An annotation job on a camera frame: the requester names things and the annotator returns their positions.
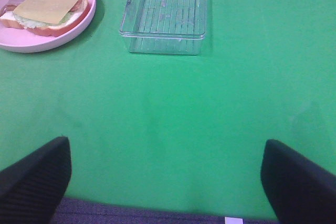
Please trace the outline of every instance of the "green surface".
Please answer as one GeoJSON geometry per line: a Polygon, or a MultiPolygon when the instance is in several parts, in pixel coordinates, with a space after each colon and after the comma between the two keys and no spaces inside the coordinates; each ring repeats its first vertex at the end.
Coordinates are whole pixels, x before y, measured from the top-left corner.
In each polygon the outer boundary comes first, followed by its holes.
{"type": "Polygon", "coordinates": [[[58,49],[0,50],[0,169],[66,135],[68,196],[271,219],[266,139],[336,173],[336,0],[208,0],[199,56],[128,53],[125,2],[58,49]]]}

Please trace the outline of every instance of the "pink plate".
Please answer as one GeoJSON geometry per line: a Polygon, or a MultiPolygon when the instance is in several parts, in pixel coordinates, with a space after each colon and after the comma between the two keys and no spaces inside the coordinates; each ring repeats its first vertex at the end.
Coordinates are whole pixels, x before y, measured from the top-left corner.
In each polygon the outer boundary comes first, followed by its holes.
{"type": "MultiPolygon", "coordinates": [[[[0,8],[8,0],[0,0],[0,8]]],[[[75,28],[59,36],[38,36],[24,29],[6,28],[0,23],[0,48],[13,52],[41,52],[59,47],[77,37],[90,24],[96,11],[96,0],[89,0],[88,15],[75,28]]]]}

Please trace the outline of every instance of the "gray fabric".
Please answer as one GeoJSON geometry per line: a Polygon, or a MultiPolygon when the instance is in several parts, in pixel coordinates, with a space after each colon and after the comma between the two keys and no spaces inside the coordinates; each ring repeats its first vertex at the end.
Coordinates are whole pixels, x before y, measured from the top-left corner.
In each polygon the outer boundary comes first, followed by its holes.
{"type": "MultiPolygon", "coordinates": [[[[64,198],[50,224],[224,224],[224,217],[109,206],[64,198]]],[[[244,224],[276,224],[244,220],[244,224]]]]}

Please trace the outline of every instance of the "sandwich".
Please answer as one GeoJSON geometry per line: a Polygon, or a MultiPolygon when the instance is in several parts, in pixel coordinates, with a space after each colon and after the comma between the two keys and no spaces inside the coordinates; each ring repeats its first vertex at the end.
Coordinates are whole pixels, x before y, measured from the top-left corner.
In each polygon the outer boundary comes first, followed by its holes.
{"type": "Polygon", "coordinates": [[[76,27],[89,13],[88,0],[9,0],[0,10],[8,28],[58,37],[76,27]]]}

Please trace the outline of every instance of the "bread slice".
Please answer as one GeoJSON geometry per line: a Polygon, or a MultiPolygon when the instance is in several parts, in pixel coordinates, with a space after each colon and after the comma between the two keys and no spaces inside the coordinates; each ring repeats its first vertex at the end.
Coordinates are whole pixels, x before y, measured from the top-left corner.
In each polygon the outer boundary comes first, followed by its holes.
{"type": "Polygon", "coordinates": [[[2,15],[0,17],[0,22],[5,27],[26,29],[27,31],[33,34],[41,36],[58,37],[70,31],[75,26],[77,26],[86,17],[89,11],[90,11],[89,1],[82,0],[80,7],[76,11],[72,12],[72,16],[69,18],[69,20],[58,26],[43,26],[35,28],[24,27],[14,18],[13,12],[6,12],[4,15],[2,15]]]}

